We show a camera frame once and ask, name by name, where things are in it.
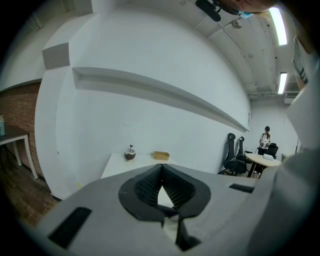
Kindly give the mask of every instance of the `white desk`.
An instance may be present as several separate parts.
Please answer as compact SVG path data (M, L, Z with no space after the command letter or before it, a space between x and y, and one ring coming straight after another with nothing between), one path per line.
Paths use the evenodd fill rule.
M163 160L155 160L154 156L151 154L137 154L134 159L126 160L124 153L113 153L110 156L108 163L102 173L101 179L110 177L113 175L122 174L137 168L152 166L156 164L174 164L177 163L171 158L168 161ZM158 195L158 203L159 205L173 207L174 204L169 199L167 193L162 187L159 191Z
M5 135L0 136L0 146L3 144L7 144L13 142L14 154L18 165L21 166L20 156L17 148L17 140L24 140L25 152L29 161L30 169L32 171L33 177L38 179L38 175L36 173L34 163L32 162L29 142L28 142L28 132L24 129L21 129L15 125L6 125L5 126Z
M254 169L255 169L255 166L256 164L259 164L259 165L262 165L262 166L265 166L265 167L274 167L274 166L279 166L281 165L281 162L276 160L276 159L273 159L273 160L268 160L268 159L265 159L263 155L260 155L260 154L246 154L245 155L249 160L252 161L252 166L251 166L251 169L249 171L249 174L248 174L248 178L251 177Z
M282 153L281 154L281 162L283 162L286 158L289 158L289 157L291 157L291 156L293 156L294 155L294 153L291 153L291 154L284 154L284 153Z

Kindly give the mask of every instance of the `ceiling light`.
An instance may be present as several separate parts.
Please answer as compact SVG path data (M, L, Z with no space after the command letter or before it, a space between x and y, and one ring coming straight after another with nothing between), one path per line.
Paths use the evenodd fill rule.
M280 74L280 85L279 85L278 94L283 94L284 93L286 81L287 81L287 73L281 73Z
M275 25L276 33L278 35L279 45L280 46L286 45L288 43L286 29L285 29L284 20L282 19L280 10L278 8L272 7L269 9L269 11L271 13L271 16Z

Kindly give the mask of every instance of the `black office chair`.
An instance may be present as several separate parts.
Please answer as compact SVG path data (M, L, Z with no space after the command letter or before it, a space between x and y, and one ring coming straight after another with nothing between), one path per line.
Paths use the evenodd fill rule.
M277 144L276 143L271 143L269 148L268 148L267 154L270 155L270 156L273 156L273 158L276 159L277 158L276 157L277 151L278 151Z
M227 175L245 174L247 171L246 162L238 159L234 159L235 156L235 138L236 136L233 133L228 134L228 155L223 161L223 166L225 169L229 169L231 173L226 173Z
M252 164L252 161L247 159L246 156L244 155L244 149L243 149L243 142L245 141L244 137L239 138L239 151L238 154L236 155L235 159L238 159L240 161L244 161L246 164Z

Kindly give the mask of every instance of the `wooden floor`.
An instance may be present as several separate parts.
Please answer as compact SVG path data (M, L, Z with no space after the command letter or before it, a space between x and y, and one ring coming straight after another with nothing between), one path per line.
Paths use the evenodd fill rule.
M51 191L44 181L34 179L32 173L18 166L17 161L1 154L5 173L0 167L0 182L12 203L16 217L35 226L44 214L58 202L51 197Z

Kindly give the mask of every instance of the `air vent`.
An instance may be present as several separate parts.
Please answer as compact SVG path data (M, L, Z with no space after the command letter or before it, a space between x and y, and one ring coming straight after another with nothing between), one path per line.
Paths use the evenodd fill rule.
M290 97L290 98L292 98L292 97L297 97L297 95L299 94L299 92L287 92L286 93L286 97Z
M295 98L298 96L299 91L286 92L284 96L284 103L291 104Z

